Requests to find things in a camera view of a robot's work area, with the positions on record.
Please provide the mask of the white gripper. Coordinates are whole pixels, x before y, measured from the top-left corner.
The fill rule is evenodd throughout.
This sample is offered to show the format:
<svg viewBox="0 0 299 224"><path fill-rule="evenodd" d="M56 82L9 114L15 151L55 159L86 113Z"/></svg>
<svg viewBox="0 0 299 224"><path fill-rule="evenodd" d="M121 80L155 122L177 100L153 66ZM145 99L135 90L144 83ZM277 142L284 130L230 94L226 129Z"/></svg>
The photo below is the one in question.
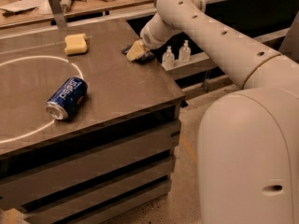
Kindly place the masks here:
<svg viewBox="0 0 299 224"><path fill-rule="evenodd" d="M163 41L153 36L148 27L144 27L141 30L140 37L142 40L136 40L126 54L126 57L130 62L140 58L149 49L158 49L164 44Z"/></svg>

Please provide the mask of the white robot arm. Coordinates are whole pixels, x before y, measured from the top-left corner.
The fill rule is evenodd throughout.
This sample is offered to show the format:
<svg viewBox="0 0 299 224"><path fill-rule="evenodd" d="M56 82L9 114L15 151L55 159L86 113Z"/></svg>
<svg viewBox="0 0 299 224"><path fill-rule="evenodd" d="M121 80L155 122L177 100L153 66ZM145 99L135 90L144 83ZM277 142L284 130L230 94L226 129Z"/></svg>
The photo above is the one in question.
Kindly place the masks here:
<svg viewBox="0 0 299 224"><path fill-rule="evenodd" d="M157 0L141 45L183 32L234 82L201 119L202 224L299 224L298 64L205 14L204 0Z"/></svg>

